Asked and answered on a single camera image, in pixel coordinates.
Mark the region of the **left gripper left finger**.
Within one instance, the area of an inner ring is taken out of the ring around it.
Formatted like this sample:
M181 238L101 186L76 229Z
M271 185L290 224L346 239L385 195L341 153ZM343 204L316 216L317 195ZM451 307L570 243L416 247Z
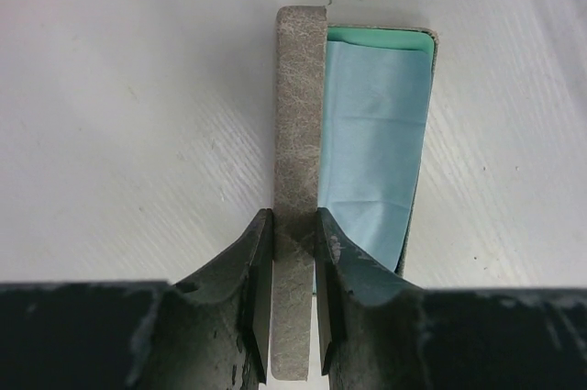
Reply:
M4 283L4 389L256 389L267 380L273 217L176 284Z

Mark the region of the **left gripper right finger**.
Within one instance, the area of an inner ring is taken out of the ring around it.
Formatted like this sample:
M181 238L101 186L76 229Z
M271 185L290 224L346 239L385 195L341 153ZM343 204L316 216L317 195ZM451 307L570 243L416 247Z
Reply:
M322 373L333 389L583 389L580 288L420 288L317 213Z

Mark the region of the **blue cleaning cloth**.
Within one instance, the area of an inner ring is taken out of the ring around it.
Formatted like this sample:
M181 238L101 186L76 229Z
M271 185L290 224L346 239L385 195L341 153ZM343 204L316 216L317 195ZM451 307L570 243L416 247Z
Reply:
M414 202L431 80L424 51L327 44L318 204L391 271Z

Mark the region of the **grey glasses case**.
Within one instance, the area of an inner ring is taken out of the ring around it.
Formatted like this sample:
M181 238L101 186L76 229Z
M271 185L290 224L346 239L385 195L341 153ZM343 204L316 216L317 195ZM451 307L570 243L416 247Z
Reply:
M317 317L315 246L317 213L324 208L318 204L318 187L330 41L424 51L431 58L431 87L436 66L437 35L428 28L336 24L322 6L285 6L277 13L268 361L280 380L308 375L310 320ZM393 271L383 266L401 278L414 202L398 265Z

